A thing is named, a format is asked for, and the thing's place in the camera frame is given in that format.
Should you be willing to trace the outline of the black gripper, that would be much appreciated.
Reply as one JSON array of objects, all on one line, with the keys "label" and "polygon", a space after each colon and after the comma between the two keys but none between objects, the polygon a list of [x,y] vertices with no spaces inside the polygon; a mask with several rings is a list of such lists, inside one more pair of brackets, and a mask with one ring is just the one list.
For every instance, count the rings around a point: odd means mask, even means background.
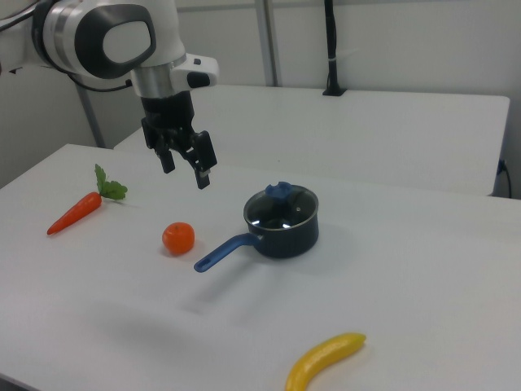
[{"label": "black gripper", "polygon": [[165,174],[175,170],[171,149],[185,151],[185,159],[195,172],[197,187],[210,184],[211,168],[217,158],[208,131],[195,133],[192,120],[195,112],[189,91],[167,98],[141,98],[145,117],[142,128],[146,145],[154,148]]}]

